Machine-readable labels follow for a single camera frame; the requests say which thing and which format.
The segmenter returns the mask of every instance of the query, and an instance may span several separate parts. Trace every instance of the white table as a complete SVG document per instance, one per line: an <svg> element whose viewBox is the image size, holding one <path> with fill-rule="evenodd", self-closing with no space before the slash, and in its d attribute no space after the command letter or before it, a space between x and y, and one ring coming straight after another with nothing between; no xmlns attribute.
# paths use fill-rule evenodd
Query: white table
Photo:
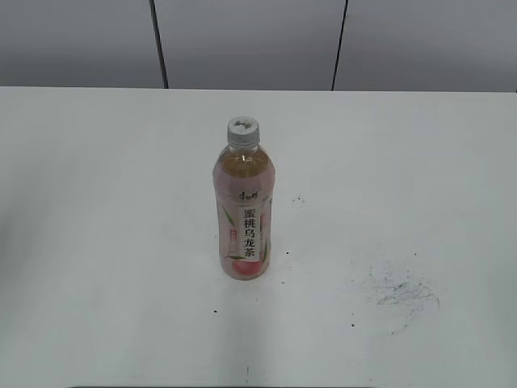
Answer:
<svg viewBox="0 0 517 388"><path fill-rule="evenodd" d="M0 386L515 387L516 112L1 88ZM216 253L212 166L237 115L277 170L250 282Z"/></svg>

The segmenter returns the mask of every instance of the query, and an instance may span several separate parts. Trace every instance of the white wall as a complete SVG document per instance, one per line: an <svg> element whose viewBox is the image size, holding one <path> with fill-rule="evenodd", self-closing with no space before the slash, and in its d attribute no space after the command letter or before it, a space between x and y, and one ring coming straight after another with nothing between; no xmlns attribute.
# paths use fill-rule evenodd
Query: white wall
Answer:
<svg viewBox="0 0 517 388"><path fill-rule="evenodd" d="M1 0L0 85L163 87L148 0Z"/></svg>
<svg viewBox="0 0 517 388"><path fill-rule="evenodd" d="M516 0L350 0L338 90L515 91Z"/></svg>
<svg viewBox="0 0 517 388"><path fill-rule="evenodd" d="M345 0L156 0L170 87L329 90Z"/></svg>

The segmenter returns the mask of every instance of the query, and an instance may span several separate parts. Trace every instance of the bottle neck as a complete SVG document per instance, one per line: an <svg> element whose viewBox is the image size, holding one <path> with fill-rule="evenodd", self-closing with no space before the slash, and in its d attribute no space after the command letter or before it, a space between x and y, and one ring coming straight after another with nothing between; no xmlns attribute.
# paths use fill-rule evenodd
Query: bottle neck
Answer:
<svg viewBox="0 0 517 388"><path fill-rule="evenodd" d="M228 147L230 152L242 152L247 154L252 154L259 150L259 145L256 145L255 147L233 147L231 145L228 145Z"/></svg>

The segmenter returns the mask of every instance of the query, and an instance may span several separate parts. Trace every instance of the bottle cap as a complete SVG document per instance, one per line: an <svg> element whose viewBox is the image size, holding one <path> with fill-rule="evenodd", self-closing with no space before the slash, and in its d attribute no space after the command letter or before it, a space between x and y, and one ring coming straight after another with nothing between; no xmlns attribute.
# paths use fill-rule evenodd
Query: bottle cap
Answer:
<svg viewBox="0 0 517 388"><path fill-rule="evenodd" d="M251 117L235 117L228 123L228 144L233 148L249 149L259 145L259 123Z"/></svg>

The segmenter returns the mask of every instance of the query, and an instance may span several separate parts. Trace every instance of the plastic bottle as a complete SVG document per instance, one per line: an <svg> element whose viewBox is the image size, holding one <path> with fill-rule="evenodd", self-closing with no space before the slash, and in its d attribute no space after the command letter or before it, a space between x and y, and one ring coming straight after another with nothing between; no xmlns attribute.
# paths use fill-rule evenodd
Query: plastic bottle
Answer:
<svg viewBox="0 0 517 388"><path fill-rule="evenodd" d="M275 168L259 142L255 119L232 119L228 123L228 146L213 169L221 266L239 280L262 275L271 258Z"/></svg>

